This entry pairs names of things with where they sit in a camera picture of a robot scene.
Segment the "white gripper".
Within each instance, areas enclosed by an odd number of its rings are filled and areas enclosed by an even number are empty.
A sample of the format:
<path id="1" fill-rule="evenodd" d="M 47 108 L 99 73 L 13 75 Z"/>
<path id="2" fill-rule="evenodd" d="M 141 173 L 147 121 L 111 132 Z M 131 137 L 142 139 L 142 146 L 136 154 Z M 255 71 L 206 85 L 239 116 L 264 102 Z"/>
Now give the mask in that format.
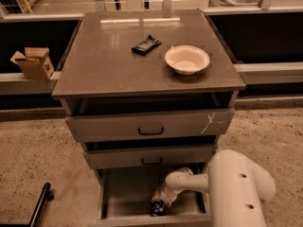
<path id="1" fill-rule="evenodd" d="M 157 189 L 154 190 L 151 196 L 152 202 L 162 201 L 167 207 L 176 201 L 178 195 L 182 192 L 181 189 L 173 189 L 162 183 Z"/>

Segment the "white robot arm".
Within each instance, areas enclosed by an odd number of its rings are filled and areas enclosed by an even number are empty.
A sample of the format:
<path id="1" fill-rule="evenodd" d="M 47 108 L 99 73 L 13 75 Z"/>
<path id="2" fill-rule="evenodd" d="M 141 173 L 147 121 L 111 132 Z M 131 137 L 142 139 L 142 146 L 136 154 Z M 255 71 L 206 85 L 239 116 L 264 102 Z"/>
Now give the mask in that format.
<path id="1" fill-rule="evenodd" d="M 276 183 L 266 169 L 245 155 L 220 150 L 205 173 L 182 167 L 168 174 L 151 197 L 151 215 L 163 215 L 188 190 L 209 195 L 212 227 L 267 227 L 261 204 L 273 199 Z"/>

